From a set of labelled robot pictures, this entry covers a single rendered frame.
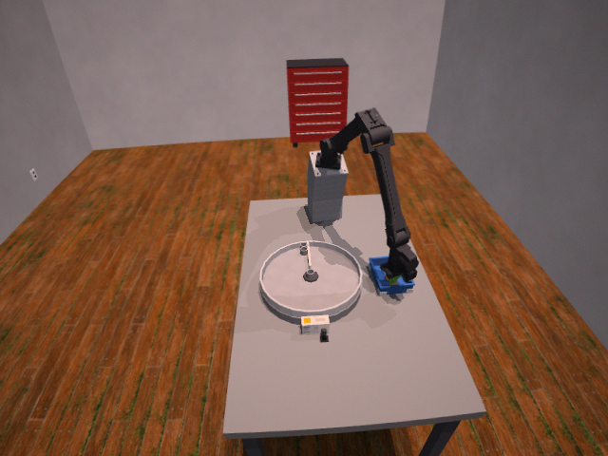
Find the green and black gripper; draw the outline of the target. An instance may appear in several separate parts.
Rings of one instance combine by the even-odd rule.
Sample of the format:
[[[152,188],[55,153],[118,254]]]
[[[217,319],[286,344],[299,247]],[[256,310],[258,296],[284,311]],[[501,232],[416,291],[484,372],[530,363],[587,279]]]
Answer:
[[[389,255],[389,260],[388,260],[388,262],[381,264],[381,265],[380,265],[380,269],[381,269],[381,270],[383,270],[383,271],[386,273],[387,278],[389,279],[389,283],[392,285],[392,283],[394,283],[394,282],[395,282],[395,281],[396,281],[398,278],[400,278],[400,277],[401,277],[401,274],[400,274],[400,272],[393,274],[393,273],[392,273],[392,272],[389,270],[389,262],[390,262],[390,259],[391,259],[391,260],[393,260],[393,261],[397,261],[397,260],[395,260],[395,259],[390,258],[390,255]]]

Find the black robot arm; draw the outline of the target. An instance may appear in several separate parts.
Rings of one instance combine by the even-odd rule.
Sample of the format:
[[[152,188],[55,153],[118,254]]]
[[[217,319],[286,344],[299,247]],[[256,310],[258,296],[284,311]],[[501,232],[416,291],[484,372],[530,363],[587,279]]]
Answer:
[[[361,134],[363,152],[371,154],[378,179],[385,210],[389,256],[397,260],[389,260],[389,270],[393,274],[400,272],[404,282],[407,283],[416,277],[419,261],[417,255],[410,250],[410,246],[407,244],[410,239],[410,230],[402,214],[390,159],[390,147],[395,145],[392,129],[386,125],[375,107],[356,112],[354,115],[355,118],[337,134],[320,141],[321,152],[316,154],[315,167],[340,170],[341,155],[347,150],[350,141]],[[378,143],[383,144],[372,146]],[[344,148],[337,149],[339,147]],[[336,153],[340,155],[336,155]]]

